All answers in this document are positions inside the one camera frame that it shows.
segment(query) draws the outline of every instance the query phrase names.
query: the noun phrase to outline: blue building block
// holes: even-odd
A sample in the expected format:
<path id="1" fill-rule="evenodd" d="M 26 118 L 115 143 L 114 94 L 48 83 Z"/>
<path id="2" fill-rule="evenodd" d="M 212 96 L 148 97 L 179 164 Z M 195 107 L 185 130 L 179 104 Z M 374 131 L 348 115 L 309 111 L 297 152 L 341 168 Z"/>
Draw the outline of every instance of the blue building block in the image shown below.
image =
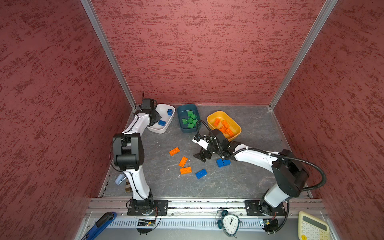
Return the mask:
<path id="1" fill-rule="evenodd" d="M 159 125 L 161 125 L 161 126 L 165 126 L 166 123 L 165 123 L 165 121 L 160 120 L 160 121 L 159 121 Z"/>
<path id="2" fill-rule="evenodd" d="M 208 174 L 207 171 L 205 169 L 203 169 L 200 172 L 197 172 L 195 175 L 196 175 L 197 179 L 200 179 L 200 178 L 204 177 L 207 174 Z"/>
<path id="3" fill-rule="evenodd" d="M 225 167 L 225 166 L 230 165 L 231 161 L 220 158 L 220 159 L 216 160 L 216 163 L 217 163 L 218 167 Z"/>

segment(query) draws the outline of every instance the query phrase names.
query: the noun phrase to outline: red wall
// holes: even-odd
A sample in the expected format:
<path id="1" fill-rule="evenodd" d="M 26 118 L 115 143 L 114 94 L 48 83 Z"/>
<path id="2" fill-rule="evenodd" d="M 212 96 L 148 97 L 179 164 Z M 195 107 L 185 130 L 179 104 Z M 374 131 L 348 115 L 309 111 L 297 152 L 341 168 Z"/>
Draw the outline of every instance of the red wall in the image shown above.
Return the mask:
<path id="1" fill-rule="evenodd" d="M 136 101 L 267 105 L 324 0 L 92 2 Z"/>
<path id="2" fill-rule="evenodd" d="M 0 31 L 0 239 L 72 240 L 129 104 L 80 1 L 1 1 Z"/>
<path id="3" fill-rule="evenodd" d="M 384 236 L 383 26 L 384 1 L 339 0 L 275 108 L 342 239 Z"/>

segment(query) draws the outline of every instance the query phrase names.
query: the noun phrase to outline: yellow calculator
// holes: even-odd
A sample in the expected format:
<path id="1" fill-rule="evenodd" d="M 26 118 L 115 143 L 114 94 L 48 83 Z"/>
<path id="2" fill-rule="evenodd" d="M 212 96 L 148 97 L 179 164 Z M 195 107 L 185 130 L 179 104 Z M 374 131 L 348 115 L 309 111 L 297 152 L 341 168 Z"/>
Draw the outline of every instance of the yellow calculator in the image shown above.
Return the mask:
<path id="1" fill-rule="evenodd" d="M 300 240 L 331 240 L 329 226 L 326 222 L 306 212 L 299 212 Z"/>

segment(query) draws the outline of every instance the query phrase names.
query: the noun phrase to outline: orange building block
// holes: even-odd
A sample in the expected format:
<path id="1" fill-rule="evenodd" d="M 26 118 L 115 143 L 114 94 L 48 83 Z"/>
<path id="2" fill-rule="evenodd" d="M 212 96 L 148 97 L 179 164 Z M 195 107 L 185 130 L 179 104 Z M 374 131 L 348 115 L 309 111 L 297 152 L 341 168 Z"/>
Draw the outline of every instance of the orange building block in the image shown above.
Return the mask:
<path id="1" fill-rule="evenodd" d="M 231 137 L 234 136 L 233 132 L 229 128 L 226 129 L 226 132 L 228 133 L 229 136 Z"/>
<path id="2" fill-rule="evenodd" d="M 192 168 L 191 167 L 180 168 L 180 173 L 182 175 L 187 173 L 192 173 Z"/>
<path id="3" fill-rule="evenodd" d="M 169 151 L 169 154 L 170 154 L 171 156 L 173 156 L 173 155 L 175 155 L 175 154 L 178 153 L 178 152 L 180 152 L 180 149 L 177 147 L 177 148 L 175 148 L 175 149 Z"/>
<path id="4" fill-rule="evenodd" d="M 221 128 L 219 128 L 219 130 L 222 132 L 222 133 L 226 133 L 226 127 L 222 126 Z"/>
<path id="5" fill-rule="evenodd" d="M 185 165 L 185 163 L 187 162 L 187 160 L 188 160 L 188 158 L 183 157 L 183 158 L 181 159 L 180 163 L 179 163 L 179 166 L 180 166 L 180 167 L 184 167 L 184 165 Z"/>
<path id="6" fill-rule="evenodd" d="M 221 124 L 223 124 L 223 126 L 224 126 L 225 128 L 229 128 L 229 124 L 227 123 L 226 120 L 221 121 Z"/>
<path id="7" fill-rule="evenodd" d="M 217 127 L 219 123 L 220 123 L 220 119 L 216 118 L 214 126 Z"/>

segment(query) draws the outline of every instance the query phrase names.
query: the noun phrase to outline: calculator screen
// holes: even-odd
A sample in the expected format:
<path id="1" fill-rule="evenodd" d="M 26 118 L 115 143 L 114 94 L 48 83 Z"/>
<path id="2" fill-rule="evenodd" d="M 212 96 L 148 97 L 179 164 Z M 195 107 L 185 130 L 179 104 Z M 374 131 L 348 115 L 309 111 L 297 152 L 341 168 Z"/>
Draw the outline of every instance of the calculator screen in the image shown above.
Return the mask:
<path id="1" fill-rule="evenodd" d="M 318 221 L 315 221 L 313 219 L 310 219 L 309 217 L 303 216 L 303 220 L 306 221 L 309 224 L 312 224 L 320 229 L 323 229 L 324 231 L 327 230 L 327 226 L 324 224 L 319 223 Z"/>

